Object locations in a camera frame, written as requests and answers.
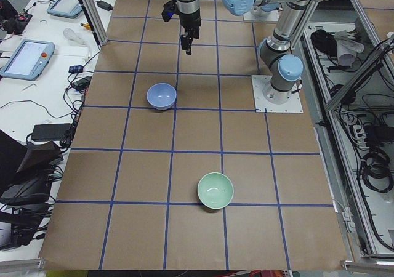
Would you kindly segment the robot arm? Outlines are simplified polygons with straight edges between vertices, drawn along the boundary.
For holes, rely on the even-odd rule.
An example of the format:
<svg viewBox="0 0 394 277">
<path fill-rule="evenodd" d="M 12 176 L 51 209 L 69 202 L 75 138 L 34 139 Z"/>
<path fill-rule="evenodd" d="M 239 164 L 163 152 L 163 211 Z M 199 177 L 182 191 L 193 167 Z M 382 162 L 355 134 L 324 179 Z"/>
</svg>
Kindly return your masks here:
<svg viewBox="0 0 394 277">
<path fill-rule="evenodd" d="M 161 16 L 169 22 L 173 15 L 178 15 L 185 33 L 180 35 L 182 50 L 191 55 L 194 39 L 199 39 L 201 12 L 199 0 L 170 0 L 163 5 Z"/>
<path fill-rule="evenodd" d="M 259 45 L 259 55 L 271 72 L 270 83 L 263 88 L 263 96 L 278 105 L 286 103 L 292 88 L 303 72 L 300 58 L 291 55 L 291 41 L 297 31 L 302 31 L 302 20 L 307 17 L 312 3 L 327 0 L 222 0 L 225 8 L 233 15 L 243 15 L 254 7 L 270 3 L 282 3 L 283 11 L 270 36 Z"/>
</svg>

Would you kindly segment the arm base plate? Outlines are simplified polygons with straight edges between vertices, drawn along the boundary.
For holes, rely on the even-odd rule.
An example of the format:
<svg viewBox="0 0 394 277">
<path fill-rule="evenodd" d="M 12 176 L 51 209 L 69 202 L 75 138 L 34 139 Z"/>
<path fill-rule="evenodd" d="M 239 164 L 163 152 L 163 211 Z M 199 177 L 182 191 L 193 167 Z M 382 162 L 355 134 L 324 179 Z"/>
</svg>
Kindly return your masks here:
<svg viewBox="0 0 394 277">
<path fill-rule="evenodd" d="M 255 111 L 258 113 L 303 113 L 297 85 L 288 92 L 279 92 L 271 86 L 271 76 L 252 75 Z"/>
</svg>

